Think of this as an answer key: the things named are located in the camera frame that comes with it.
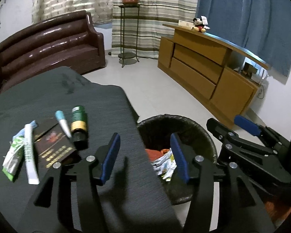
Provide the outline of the green white carton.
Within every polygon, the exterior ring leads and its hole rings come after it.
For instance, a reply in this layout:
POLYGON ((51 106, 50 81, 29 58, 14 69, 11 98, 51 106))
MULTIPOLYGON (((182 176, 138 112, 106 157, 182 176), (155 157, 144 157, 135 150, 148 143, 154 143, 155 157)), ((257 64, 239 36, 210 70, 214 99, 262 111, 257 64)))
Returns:
POLYGON ((7 178, 13 182, 16 172, 18 170, 19 164, 22 161, 24 152, 24 137, 15 137, 10 144, 10 148, 4 158, 2 164, 2 172, 7 176, 7 178))

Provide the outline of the dark brown cigarette box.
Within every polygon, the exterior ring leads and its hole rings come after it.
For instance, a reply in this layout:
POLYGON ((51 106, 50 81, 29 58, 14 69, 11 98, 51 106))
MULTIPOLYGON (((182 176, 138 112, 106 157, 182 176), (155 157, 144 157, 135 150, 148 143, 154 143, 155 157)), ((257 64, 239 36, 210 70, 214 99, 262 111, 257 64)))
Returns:
POLYGON ((37 121, 33 141, 39 165, 49 169, 54 163, 66 163, 76 152, 70 139, 65 135, 55 118, 37 121))

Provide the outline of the light blue sachet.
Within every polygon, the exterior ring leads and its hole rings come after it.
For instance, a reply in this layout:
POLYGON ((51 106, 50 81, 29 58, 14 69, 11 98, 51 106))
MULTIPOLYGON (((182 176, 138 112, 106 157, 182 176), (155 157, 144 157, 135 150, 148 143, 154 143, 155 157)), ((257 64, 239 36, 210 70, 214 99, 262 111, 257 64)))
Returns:
POLYGON ((26 124, 24 128, 22 128, 20 131, 18 131, 13 137, 12 140, 15 140, 16 138, 19 137, 25 137, 25 134, 28 130, 33 131, 38 127, 38 124, 35 120, 30 122, 29 124, 26 124))

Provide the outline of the white camel milk packet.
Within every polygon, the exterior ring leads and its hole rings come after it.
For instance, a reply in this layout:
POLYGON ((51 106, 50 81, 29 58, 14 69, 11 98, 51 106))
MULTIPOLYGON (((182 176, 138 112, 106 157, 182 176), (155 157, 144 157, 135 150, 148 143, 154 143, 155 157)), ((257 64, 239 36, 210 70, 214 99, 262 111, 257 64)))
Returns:
POLYGON ((169 149, 163 156, 151 162, 152 168, 156 175, 162 180, 170 182, 177 164, 174 159, 172 150, 169 149))

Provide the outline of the green yellow bottle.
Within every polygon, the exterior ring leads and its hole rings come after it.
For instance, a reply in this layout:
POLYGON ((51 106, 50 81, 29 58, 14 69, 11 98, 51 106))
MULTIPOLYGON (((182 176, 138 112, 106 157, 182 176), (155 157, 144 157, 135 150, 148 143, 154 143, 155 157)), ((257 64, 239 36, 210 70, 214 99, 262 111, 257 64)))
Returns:
POLYGON ((88 138, 88 117, 85 108, 77 105, 72 109, 71 135, 73 142, 83 142, 88 138))

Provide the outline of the white blue cream tube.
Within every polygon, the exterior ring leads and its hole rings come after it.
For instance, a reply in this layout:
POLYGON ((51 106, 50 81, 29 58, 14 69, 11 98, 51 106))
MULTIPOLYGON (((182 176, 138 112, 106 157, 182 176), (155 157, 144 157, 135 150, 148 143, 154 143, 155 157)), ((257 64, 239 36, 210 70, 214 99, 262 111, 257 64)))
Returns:
POLYGON ((71 139, 72 138, 72 135, 71 135, 71 131, 70 131, 70 128, 68 126, 68 122, 64 116, 64 113, 63 111, 61 110, 57 110, 55 112, 55 117, 60 125, 60 127, 62 128, 63 132, 65 133, 65 135, 71 139))

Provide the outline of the black trash bin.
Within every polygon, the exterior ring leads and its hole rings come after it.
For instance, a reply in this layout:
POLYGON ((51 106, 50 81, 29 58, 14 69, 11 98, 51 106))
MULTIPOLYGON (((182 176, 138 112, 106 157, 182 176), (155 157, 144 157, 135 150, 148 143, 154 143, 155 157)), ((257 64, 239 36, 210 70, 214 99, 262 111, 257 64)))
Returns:
MULTIPOLYGON (((163 114, 147 118, 137 124, 146 149, 161 152, 170 149, 171 136, 179 137, 181 151, 193 161, 195 156, 202 156, 212 163, 218 159, 217 149, 208 132, 194 120, 180 116, 163 114)), ((186 184, 175 169, 171 180, 160 177, 165 193, 172 205, 180 205, 192 199, 193 187, 186 184)))

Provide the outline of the wooden sideboard cabinet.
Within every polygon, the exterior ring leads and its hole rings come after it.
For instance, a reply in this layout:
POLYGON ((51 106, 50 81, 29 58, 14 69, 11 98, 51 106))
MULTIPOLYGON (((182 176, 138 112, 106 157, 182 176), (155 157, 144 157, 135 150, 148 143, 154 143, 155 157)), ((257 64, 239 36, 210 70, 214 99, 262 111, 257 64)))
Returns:
POLYGON ((228 128, 244 115, 260 85, 242 72, 245 59, 269 65, 249 50, 221 37, 171 25, 174 35, 160 41, 158 68, 228 128))

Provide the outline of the dark green table cloth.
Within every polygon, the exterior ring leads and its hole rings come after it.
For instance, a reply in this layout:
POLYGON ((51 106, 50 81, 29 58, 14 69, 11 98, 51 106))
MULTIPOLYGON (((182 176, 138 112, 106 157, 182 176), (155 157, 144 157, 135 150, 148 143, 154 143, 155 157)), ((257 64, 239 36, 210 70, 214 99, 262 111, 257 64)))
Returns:
POLYGON ((68 67, 0 94, 0 232, 180 232, 122 88, 68 67))

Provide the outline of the blue curtain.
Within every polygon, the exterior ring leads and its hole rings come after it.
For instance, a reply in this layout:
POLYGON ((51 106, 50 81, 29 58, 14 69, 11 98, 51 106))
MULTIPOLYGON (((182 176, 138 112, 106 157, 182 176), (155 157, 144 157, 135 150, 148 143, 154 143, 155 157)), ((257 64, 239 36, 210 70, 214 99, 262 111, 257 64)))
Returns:
POLYGON ((290 0, 197 0, 209 32, 243 47, 278 73, 291 70, 290 0))

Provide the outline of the mickey mouse plush toy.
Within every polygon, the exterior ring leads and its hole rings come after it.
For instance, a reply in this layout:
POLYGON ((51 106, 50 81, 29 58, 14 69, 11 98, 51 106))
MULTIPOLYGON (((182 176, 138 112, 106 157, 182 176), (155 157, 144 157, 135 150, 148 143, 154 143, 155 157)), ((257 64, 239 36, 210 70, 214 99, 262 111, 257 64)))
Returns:
POLYGON ((207 18, 205 16, 201 16, 200 18, 194 18, 193 26, 191 29, 200 33, 205 33, 207 30, 210 29, 210 27, 208 27, 207 18))

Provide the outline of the small beige box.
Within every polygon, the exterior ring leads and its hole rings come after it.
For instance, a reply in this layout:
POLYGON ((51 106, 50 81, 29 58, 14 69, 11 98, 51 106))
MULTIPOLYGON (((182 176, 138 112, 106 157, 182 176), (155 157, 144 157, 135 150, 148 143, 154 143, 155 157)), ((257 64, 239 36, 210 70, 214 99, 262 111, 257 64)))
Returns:
POLYGON ((192 29, 192 28, 194 28, 194 23, 193 22, 187 22, 187 21, 179 20, 178 21, 178 26, 192 29))

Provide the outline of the striped curtain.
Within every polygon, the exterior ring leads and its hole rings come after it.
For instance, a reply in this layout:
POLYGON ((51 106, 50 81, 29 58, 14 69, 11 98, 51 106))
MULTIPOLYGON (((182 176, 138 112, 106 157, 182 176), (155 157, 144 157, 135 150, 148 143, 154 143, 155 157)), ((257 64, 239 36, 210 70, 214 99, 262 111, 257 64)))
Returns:
POLYGON ((161 37, 172 37, 173 29, 165 24, 192 21, 197 0, 139 0, 138 57, 157 59, 161 37))

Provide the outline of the black metal plant stand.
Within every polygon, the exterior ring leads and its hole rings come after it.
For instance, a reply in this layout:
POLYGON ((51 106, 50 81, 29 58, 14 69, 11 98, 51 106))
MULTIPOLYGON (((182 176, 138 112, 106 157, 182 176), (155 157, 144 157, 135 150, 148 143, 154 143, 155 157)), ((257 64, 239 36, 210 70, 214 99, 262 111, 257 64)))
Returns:
POLYGON ((119 63, 124 68, 128 64, 139 62, 139 4, 120 5, 120 53, 119 63))

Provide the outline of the dark brown leather sofa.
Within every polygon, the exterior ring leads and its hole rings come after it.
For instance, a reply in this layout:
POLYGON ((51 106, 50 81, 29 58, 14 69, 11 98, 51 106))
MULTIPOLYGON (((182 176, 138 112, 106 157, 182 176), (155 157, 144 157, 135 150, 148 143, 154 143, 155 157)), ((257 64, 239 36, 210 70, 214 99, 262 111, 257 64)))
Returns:
POLYGON ((80 75, 106 66, 104 37, 90 12, 71 12, 28 26, 0 43, 0 94, 67 66, 80 75))

